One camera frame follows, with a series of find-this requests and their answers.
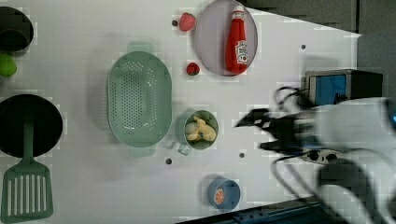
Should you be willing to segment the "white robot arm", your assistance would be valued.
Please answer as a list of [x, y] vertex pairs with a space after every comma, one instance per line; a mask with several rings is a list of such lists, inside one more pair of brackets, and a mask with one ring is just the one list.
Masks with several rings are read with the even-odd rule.
[[395, 224], [395, 100], [372, 97], [279, 113], [254, 108], [237, 121], [256, 126], [273, 139], [263, 150], [324, 162], [309, 187], [291, 165], [287, 169], [325, 211], [347, 224]]

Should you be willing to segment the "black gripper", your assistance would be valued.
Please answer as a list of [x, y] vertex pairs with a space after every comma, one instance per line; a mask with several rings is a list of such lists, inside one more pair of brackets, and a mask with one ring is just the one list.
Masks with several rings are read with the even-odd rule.
[[[281, 154], [302, 152], [304, 150], [303, 142], [297, 137], [295, 120], [294, 116], [273, 119], [269, 125], [269, 133], [275, 138], [275, 141], [260, 143], [260, 149]], [[255, 108], [240, 119], [235, 127], [262, 127], [269, 121], [267, 108]]]

